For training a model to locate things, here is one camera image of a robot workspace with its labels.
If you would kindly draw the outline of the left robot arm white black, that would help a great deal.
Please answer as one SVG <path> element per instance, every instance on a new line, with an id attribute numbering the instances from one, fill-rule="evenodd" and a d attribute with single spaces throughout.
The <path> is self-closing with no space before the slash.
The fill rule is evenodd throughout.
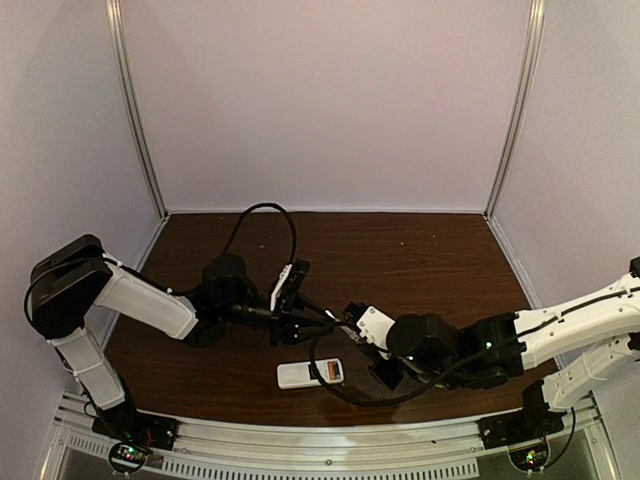
<path id="1" fill-rule="evenodd" d="M 303 260 L 287 264 L 271 292 L 260 295 L 243 258 L 223 253 L 203 268 L 198 285 L 177 292 L 148 280 L 85 234 L 32 269 L 23 308 L 94 405 L 107 411 L 124 405 L 128 395 L 86 324 L 91 308 L 117 312 L 194 347 L 211 345 L 232 323 L 268 331 L 274 345 L 295 345 L 306 339 L 301 329 L 317 333 L 334 322 L 299 291 L 309 268 Z"/>

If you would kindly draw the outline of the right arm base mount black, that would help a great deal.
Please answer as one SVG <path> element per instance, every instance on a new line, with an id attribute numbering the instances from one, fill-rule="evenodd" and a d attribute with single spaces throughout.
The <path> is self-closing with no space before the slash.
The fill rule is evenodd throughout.
<path id="1" fill-rule="evenodd" d="M 485 449 L 535 440 L 564 429 L 564 414 L 550 410 L 543 385 L 542 380 L 537 380 L 522 392 L 521 409 L 477 421 Z"/>

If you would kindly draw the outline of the clear handle screwdriver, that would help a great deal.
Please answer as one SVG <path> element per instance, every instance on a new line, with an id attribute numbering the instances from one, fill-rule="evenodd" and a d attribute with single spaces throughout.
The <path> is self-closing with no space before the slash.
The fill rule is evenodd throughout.
<path id="1" fill-rule="evenodd" d="M 341 328 L 344 331 L 344 325 L 349 323 L 336 317 L 329 309 L 325 309 L 323 312 L 324 318 L 334 326 Z"/>

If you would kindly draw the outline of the red white remote control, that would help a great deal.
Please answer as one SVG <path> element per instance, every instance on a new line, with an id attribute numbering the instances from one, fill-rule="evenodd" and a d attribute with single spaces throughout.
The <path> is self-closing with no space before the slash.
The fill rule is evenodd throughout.
<path id="1" fill-rule="evenodd" d="M 315 364 L 320 376 L 322 377 L 319 370 L 319 363 L 321 361 L 322 360 L 317 360 Z M 343 375 L 342 380 L 337 382 L 328 382 L 323 377 L 322 378 L 331 385 L 341 384 L 345 379 L 342 363 L 341 368 Z M 277 366 L 276 374 L 278 387 L 282 390 L 320 386 L 318 375 L 312 371 L 312 365 L 309 361 L 280 364 Z"/>

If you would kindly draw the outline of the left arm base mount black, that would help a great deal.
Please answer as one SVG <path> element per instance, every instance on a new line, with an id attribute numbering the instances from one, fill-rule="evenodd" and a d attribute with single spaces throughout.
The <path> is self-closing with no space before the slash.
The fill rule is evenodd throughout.
<path id="1" fill-rule="evenodd" d="M 179 427 L 178 420 L 138 410 L 127 386 L 124 386 L 122 403 L 109 409 L 96 406 L 93 408 L 96 415 L 92 424 L 93 432 L 147 450 L 173 449 Z"/>

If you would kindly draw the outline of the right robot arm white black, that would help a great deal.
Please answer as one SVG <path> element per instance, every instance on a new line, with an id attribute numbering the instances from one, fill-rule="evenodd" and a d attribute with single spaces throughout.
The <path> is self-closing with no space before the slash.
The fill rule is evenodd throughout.
<path id="1" fill-rule="evenodd" d="M 391 318 L 352 304 L 345 318 L 389 389 L 488 390 L 568 351 L 580 356 L 523 394 L 526 408 L 563 412 L 639 359 L 639 261 L 605 288 L 552 307 L 491 316 L 457 329 L 436 314 Z"/>

